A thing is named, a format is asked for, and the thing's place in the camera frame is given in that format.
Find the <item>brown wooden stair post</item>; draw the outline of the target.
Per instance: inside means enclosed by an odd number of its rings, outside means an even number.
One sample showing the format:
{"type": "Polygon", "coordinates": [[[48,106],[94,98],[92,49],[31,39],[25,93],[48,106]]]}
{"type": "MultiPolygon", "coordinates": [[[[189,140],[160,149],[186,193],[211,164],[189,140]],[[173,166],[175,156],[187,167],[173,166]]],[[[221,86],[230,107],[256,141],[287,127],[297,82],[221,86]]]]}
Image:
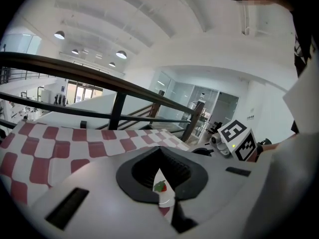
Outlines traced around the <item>brown wooden stair post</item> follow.
{"type": "Polygon", "coordinates": [[[153,104],[151,111],[150,111],[150,114],[149,114],[149,117],[155,118],[157,116],[159,109],[160,109],[160,104],[153,104]]]}

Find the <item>person's right forearm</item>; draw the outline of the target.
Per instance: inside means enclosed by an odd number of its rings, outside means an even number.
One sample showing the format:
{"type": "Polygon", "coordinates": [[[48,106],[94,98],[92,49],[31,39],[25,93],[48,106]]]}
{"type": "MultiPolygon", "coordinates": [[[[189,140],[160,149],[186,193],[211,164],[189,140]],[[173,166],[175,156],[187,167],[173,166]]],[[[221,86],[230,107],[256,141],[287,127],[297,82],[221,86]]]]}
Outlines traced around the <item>person's right forearm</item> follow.
{"type": "Polygon", "coordinates": [[[262,145],[262,149],[263,149],[262,152],[274,150],[274,149],[276,149],[279,145],[280,145],[280,143],[262,145]]]}

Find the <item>dark curved railing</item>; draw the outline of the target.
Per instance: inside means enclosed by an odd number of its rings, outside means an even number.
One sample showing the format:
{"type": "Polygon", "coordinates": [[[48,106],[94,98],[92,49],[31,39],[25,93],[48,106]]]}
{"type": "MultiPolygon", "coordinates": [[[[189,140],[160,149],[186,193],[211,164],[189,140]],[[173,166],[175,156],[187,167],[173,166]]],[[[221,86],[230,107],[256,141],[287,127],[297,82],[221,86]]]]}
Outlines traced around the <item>dark curved railing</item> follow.
{"type": "Polygon", "coordinates": [[[106,124],[106,127],[109,130],[117,130],[119,126],[125,125],[129,121],[131,121],[132,123],[138,123],[141,121],[147,121],[149,123],[170,122],[170,119],[149,117],[153,104],[160,104],[160,106],[165,106],[178,111],[182,111],[190,115],[194,113],[194,110],[186,106],[183,106],[179,103],[176,103],[172,100],[169,100],[168,98],[165,98],[160,94],[156,94],[152,91],[139,87],[135,84],[129,83],[117,77],[110,76],[108,74],[62,60],[31,54],[0,52],[0,67],[23,69],[26,71],[31,71],[39,74],[43,73],[115,91],[115,101],[114,104],[111,106],[112,109],[109,114],[98,113],[93,110],[87,109],[83,110],[76,108],[61,107],[52,104],[45,104],[42,102],[32,101],[14,95],[6,94],[4,92],[0,92],[0,99],[11,101],[17,104],[68,115],[108,119],[109,122],[106,124]],[[127,96],[149,101],[151,103],[148,106],[150,110],[146,111],[148,115],[138,116],[136,115],[136,113],[131,113],[129,115],[122,114],[125,99],[127,96]]]}

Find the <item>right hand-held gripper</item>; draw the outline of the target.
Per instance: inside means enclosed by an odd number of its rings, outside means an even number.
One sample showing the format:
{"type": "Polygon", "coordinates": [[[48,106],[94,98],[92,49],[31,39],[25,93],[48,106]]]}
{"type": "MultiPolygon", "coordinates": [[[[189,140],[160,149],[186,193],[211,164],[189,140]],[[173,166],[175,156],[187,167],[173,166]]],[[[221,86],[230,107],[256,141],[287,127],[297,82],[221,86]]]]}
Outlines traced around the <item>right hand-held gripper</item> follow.
{"type": "MultiPolygon", "coordinates": [[[[222,156],[232,157],[239,161],[247,161],[257,149],[257,142],[252,129],[238,120],[232,120],[219,128],[217,133],[211,136],[210,144],[222,156]]],[[[214,150],[201,147],[191,152],[212,156],[214,150]]]]}

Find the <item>red strawberry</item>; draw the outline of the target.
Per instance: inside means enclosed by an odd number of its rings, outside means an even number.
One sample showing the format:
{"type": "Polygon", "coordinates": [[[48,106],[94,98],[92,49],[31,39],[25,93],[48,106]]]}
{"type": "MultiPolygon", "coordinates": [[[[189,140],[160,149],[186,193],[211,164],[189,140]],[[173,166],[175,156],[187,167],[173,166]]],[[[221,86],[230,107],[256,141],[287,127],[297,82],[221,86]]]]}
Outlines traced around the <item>red strawberry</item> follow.
{"type": "Polygon", "coordinates": [[[155,192],[165,192],[167,190],[167,186],[165,183],[165,180],[159,181],[157,182],[154,186],[153,186],[153,190],[155,192]]]}

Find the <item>black wristwatch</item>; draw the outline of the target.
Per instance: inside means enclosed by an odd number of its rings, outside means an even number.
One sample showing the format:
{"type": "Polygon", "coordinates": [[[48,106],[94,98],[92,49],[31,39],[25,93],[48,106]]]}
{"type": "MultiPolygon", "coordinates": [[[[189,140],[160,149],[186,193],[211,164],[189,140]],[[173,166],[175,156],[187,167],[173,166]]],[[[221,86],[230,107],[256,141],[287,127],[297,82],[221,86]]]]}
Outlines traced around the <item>black wristwatch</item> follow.
{"type": "Polygon", "coordinates": [[[255,157],[255,162],[258,160],[260,154],[263,152],[263,145],[261,143],[257,143],[257,148],[256,148],[256,157],[255,157]]]}

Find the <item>red white checkered tablecloth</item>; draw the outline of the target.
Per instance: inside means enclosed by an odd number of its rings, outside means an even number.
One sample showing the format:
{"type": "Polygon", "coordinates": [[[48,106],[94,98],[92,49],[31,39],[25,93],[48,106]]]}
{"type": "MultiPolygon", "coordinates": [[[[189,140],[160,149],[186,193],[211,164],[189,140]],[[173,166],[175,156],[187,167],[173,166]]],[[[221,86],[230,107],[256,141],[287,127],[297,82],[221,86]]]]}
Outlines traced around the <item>red white checkered tablecloth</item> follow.
{"type": "Polygon", "coordinates": [[[166,129],[98,130],[19,122],[0,144],[0,179],[30,213],[43,195],[84,165],[146,147],[189,147],[166,129]]]}

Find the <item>dark wooden newel post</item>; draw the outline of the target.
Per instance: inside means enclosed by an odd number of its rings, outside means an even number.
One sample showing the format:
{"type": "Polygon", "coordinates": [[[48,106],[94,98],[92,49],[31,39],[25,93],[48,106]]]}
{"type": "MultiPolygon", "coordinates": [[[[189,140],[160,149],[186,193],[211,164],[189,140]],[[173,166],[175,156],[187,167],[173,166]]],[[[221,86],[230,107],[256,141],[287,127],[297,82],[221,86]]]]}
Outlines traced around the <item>dark wooden newel post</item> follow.
{"type": "Polygon", "coordinates": [[[191,133],[195,129],[197,121],[202,114],[202,110],[204,108],[204,105],[205,105],[205,102],[203,102],[203,101],[197,102],[194,113],[191,115],[190,123],[186,127],[186,129],[181,137],[181,141],[186,142],[189,139],[189,137],[191,136],[191,133]]]}

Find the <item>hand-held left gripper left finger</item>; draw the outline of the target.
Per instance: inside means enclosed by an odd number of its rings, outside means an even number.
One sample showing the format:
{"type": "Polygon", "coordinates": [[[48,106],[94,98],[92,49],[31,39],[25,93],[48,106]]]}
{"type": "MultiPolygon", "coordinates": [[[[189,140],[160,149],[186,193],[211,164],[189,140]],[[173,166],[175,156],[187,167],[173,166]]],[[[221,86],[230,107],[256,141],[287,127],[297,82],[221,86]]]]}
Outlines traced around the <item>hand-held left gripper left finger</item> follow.
{"type": "Polygon", "coordinates": [[[53,186],[24,215],[48,239],[173,239],[158,204],[132,200],[116,172],[150,148],[98,158],[53,186]]]}

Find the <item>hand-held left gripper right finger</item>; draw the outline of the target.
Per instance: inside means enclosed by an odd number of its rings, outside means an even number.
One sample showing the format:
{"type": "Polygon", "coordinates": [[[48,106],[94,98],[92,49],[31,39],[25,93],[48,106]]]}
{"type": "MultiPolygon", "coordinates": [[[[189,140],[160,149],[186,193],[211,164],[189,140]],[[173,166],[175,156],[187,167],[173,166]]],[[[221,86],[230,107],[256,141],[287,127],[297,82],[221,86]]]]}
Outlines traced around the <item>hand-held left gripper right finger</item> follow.
{"type": "Polygon", "coordinates": [[[250,215],[271,155],[256,163],[160,147],[161,170],[175,192],[171,223],[160,239],[253,239],[250,215]]]}

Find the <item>person's black printed t-shirt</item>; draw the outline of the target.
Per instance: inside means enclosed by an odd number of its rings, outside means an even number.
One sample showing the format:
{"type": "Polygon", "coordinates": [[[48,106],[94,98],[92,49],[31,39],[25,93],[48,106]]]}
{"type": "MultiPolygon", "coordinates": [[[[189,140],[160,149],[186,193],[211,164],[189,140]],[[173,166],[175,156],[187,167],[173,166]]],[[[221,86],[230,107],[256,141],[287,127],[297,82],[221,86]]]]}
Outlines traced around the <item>person's black printed t-shirt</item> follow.
{"type": "Polygon", "coordinates": [[[300,76],[319,50],[319,4],[303,1],[291,12],[295,27],[294,65],[300,76]]]}

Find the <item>glass entrance door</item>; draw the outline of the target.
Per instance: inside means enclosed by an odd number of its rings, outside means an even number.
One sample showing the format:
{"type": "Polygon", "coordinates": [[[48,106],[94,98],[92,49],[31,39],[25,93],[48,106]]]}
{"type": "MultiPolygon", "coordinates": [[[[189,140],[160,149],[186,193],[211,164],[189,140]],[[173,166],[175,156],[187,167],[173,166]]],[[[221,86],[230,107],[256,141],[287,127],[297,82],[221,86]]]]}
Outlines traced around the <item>glass entrance door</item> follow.
{"type": "Polygon", "coordinates": [[[66,103],[74,104],[91,98],[99,97],[103,89],[76,81],[68,81],[66,91],[66,103]]]}

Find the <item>white round plate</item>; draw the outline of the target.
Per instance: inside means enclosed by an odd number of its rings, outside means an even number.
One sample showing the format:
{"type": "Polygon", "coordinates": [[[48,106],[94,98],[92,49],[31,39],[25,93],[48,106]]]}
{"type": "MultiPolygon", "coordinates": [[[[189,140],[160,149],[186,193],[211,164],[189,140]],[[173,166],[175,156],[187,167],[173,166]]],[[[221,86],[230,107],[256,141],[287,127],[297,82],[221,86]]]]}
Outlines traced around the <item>white round plate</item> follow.
{"type": "Polygon", "coordinates": [[[159,169],[155,175],[154,178],[154,184],[153,186],[159,182],[165,180],[167,190],[165,192],[154,192],[158,194],[159,196],[159,207],[160,208],[168,208],[172,207],[175,204],[175,192],[168,183],[167,179],[165,178],[164,174],[162,173],[161,169],[159,169]]]}

